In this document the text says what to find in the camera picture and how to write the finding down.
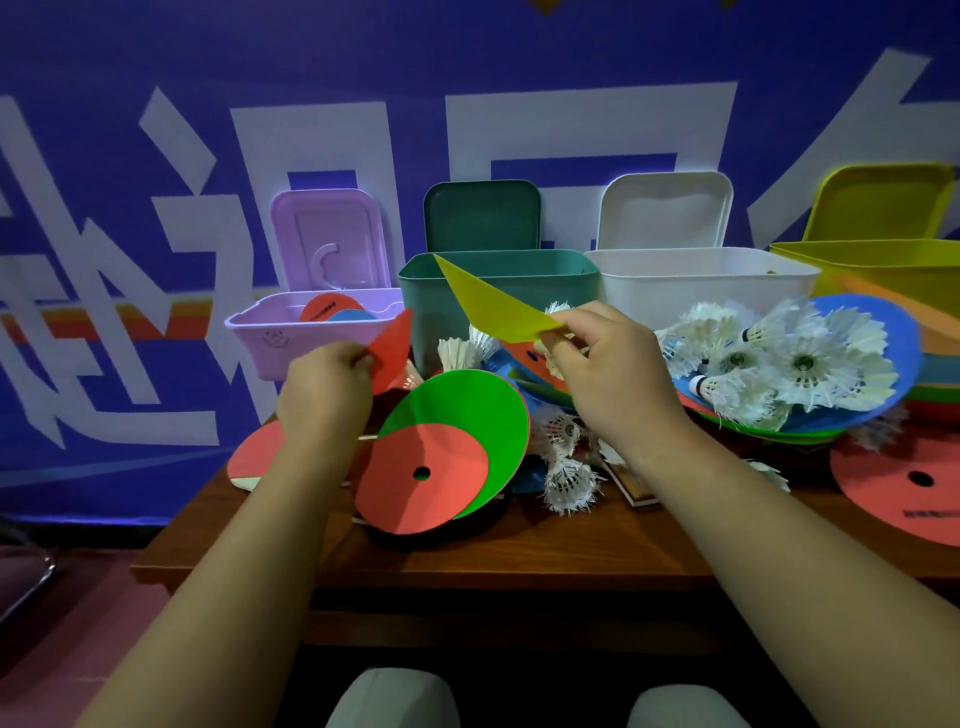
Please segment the person's left leg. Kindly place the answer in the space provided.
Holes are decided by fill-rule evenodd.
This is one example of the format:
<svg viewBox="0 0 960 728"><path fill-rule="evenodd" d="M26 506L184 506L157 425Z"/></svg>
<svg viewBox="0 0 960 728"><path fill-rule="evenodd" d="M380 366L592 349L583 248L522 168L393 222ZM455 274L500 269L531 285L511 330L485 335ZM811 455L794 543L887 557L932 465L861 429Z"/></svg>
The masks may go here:
<svg viewBox="0 0 960 728"><path fill-rule="evenodd" d="M323 728L461 728L450 684L431 672L365 670L344 691Z"/></svg>

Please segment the white feather shuttlecock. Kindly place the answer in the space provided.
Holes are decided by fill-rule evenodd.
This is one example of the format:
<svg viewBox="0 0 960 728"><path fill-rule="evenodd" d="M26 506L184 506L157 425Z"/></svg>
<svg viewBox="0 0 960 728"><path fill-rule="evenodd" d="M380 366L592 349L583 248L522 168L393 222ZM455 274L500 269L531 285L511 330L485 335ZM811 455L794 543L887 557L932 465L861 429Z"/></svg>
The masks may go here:
<svg viewBox="0 0 960 728"><path fill-rule="evenodd" d="M437 354L440 370L452 371L482 369L501 350L501 342L473 324L467 329L466 338L439 339Z"/></svg>
<svg viewBox="0 0 960 728"><path fill-rule="evenodd" d="M745 459L744 462L755 471L759 472L766 480L774 484L774 486L776 486L779 490L788 494L791 493L789 481L777 468L771 467L756 459Z"/></svg>
<svg viewBox="0 0 960 728"><path fill-rule="evenodd" d="M560 516L590 511L604 480L589 464L560 458L547 465L542 497L547 508Z"/></svg>
<svg viewBox="0 0 960 728"><path fill-rule="evenodd" d="M548 415L539 429L550 446L553 459L572 458L582 439L582 429L576 418L564 410Z"/></svg>

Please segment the purple plastic bin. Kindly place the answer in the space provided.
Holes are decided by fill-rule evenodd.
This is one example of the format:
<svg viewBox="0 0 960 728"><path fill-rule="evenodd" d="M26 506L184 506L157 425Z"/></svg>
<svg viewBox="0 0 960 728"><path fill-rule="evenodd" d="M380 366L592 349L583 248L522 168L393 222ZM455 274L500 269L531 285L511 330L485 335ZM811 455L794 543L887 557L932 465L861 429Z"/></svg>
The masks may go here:
<svg viewBox="0 0 960 728"><path fill-rule="evenodd" d="M304 306L315 296L340 292L353 297L378 321L300 322ZM404 309L398 288L284 292L264 297L224 321L245 347L258 379L285 380L290 363L318 347L338 341L368 345Z"/></svg>

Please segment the person's left forearm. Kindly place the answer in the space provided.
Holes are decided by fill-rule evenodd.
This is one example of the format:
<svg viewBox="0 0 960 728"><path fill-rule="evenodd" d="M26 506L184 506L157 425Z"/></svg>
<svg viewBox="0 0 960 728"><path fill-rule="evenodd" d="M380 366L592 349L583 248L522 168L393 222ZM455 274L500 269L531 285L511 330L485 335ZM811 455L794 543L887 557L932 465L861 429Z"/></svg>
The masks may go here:
<svg viewBox="0 0 960 728"><path fill-rule="evenodd" d="M358 440L285 437L75 728L272 728Z"/></svg>

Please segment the yellow plastic bin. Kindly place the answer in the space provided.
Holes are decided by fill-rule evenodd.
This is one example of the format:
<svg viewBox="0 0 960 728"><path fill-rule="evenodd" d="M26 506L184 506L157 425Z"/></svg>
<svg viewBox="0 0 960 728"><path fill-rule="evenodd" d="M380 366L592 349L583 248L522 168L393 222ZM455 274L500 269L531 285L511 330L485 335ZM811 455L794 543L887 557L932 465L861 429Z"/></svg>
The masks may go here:
<svg viewBox="0 0 960 728"><path fill-rule="evenodd" d="M960 319L960 240L776 242L770 252L819 268L814 296L847 292L846 276Z"/></svg>

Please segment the yellow disc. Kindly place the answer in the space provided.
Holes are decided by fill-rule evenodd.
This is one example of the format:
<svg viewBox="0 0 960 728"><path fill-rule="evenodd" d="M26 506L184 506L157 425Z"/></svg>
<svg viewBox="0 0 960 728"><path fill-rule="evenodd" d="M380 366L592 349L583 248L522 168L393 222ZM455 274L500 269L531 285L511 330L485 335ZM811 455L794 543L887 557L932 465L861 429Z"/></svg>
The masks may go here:
<svg viewBox="0 0 960 728"><path fill-rule="evenodd" d="M486 283L445 258L434 254L470 325L507 344L532 343L547 332L562 332L566 326L545 311Z"/></svg>

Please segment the person's right hand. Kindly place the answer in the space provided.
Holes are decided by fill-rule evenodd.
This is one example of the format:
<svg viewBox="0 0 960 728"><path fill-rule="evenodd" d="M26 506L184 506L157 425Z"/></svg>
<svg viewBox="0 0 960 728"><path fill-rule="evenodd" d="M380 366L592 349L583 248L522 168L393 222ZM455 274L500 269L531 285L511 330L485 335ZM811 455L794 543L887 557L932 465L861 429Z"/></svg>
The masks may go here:
<svg viewBox="0 0 960 728"><path fill-rule="evenodd" d="M697 438L652 330L598 300L551 316L565 329L540 339L574 334L592 346L582 368L562 377L581 418L618 455L642 459Z"/></svg>

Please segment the small red disc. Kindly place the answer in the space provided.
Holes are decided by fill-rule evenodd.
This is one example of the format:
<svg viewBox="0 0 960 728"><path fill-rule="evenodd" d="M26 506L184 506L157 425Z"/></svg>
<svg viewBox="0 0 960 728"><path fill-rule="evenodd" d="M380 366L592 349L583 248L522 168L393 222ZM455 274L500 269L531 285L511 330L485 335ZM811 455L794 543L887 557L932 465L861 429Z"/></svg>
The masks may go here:
<svg viewBox="0 0 960 728"><path fill-rule="evenodd" d="M406 378L413 313L412 308L404 308L366 348L371 357L369 374L375 396L384 394Z"/></svg>

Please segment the dark green plastic bin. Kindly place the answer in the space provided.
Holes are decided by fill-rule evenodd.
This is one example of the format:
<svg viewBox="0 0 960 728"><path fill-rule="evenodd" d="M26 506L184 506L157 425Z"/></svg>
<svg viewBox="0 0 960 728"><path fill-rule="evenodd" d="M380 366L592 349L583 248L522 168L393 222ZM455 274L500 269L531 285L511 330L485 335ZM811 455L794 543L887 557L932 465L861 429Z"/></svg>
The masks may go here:
<svg viewBox="0 0 960 728"><path fill-rule="evenodd" d="M444 253L447 261L485 283L545 310L552 303L578 307L599 297L601 273L572 249L474 250ZM404 306L414 312L411 347L422 375L441 368L440 340L467 339L469 320L432 253L412 257L399 272Z"/></svg>

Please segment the bright green flat disc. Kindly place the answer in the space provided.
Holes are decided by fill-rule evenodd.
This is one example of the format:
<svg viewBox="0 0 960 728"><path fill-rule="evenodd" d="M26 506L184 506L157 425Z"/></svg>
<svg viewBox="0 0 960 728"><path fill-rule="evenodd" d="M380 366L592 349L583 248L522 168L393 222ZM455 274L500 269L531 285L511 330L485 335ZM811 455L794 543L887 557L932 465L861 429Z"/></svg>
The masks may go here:
<svg viewBox="0 0 960 728"><path fill-rule="evenodd" d="M507 379L486 370L452 370L417 386L391 411L378 437L419 424L444 424L475 438L488 456L486 482L460 515L491 502L526 456L531 421L526 400Z"/></svg>

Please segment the person's left hand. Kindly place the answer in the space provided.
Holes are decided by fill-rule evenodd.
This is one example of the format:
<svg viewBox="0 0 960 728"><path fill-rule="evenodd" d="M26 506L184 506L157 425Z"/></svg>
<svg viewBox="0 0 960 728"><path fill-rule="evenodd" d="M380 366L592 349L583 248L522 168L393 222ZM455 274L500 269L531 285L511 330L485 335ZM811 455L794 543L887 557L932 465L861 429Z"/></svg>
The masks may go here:
<svg viewBox="0 0 960 728"><path fill-rule="evenodd" d="M277 400L284 446L309 458L350 461L374 404L371 375L331 360L331 344L295 358Z"/></svg>

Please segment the white bin lid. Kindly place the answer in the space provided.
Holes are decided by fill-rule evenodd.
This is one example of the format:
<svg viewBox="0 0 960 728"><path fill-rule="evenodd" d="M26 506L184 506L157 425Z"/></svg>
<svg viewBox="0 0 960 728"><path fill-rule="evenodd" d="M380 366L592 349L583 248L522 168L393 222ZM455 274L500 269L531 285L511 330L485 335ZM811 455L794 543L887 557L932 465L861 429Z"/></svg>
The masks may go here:
<svg viewBox="0 0 960 728"><path fill-rule="evenodd" d="M601 198L596 249L721 247L734 196L719 171L618 176Z"/></svg>

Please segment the yellow bin lid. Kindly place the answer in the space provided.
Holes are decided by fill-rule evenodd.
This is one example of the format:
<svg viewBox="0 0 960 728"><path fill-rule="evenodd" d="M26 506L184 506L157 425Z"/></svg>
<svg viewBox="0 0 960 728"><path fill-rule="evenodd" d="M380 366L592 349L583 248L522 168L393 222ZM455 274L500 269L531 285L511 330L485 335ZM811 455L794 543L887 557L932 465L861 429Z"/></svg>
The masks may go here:
<svg viewBox="0 0 960 728"><path fill-rule="evenodd" d="M956 185L940 162L858 164L823 180L804 242L934 238Z"/></svg>

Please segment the blue printed banner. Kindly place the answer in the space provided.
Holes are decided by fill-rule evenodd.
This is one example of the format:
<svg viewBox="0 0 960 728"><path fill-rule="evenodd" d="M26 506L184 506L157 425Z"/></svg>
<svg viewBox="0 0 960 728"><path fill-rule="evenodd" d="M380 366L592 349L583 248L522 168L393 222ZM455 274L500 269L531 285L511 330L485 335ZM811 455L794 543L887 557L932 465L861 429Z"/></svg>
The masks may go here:
<svg viewBox="0 0 960 728"><path fill-rule="evenodd" d="M365 191L396 274L448 181L587 251L716 169L766 247L893 162L960 164L960 0L0 0L0 514L165 525L272 413L224 320L292 288L284 190Z"/></svg>

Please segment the dark metal chair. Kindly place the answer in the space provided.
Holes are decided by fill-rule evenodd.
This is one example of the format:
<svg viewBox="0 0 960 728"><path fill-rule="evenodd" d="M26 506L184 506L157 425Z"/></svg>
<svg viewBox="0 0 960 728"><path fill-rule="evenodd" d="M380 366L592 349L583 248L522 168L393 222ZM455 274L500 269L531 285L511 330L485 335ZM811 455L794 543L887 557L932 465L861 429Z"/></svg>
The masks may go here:
<svg viewBox="0 0 960 728"><path fill-rule="evenodd" d="M0 516L0 625L29 602L54 577L54 553L21 525Z"/></svg>

